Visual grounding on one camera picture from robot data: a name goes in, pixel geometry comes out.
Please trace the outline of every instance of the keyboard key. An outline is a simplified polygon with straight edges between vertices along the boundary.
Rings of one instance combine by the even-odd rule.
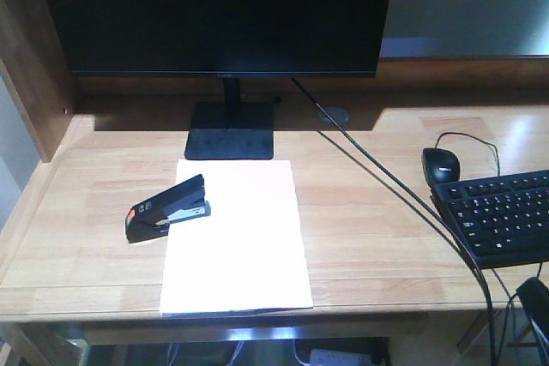
[[[549,170],[441,183],[432,193],[481,268],[549,261]]]

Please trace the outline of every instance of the wall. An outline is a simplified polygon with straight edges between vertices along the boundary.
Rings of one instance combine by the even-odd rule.
[[[0,77],[0,228],[5,224],[39,155]]]
[[[391,0],[382,56],[549,56],[549,0]]]

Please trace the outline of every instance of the computer mouse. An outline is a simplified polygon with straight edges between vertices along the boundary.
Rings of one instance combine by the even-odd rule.
[[[460,162],[450,150],[425,147],[421,163],[430,188],[435,184],[457,182],[460,179]]]

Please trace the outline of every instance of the stack of paper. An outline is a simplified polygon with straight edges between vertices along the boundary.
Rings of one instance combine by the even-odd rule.
[[[160,312],[311,307],[290,162],[180,160],[197,174],[212,212],[171,225]]]

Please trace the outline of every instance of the monitor stand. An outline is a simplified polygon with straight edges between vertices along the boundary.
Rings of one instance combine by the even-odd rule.
[[[225,102],[197,103],[185,148],[188,160],[273,158],[273,107],[240,101],[239,79],[223,79]]]

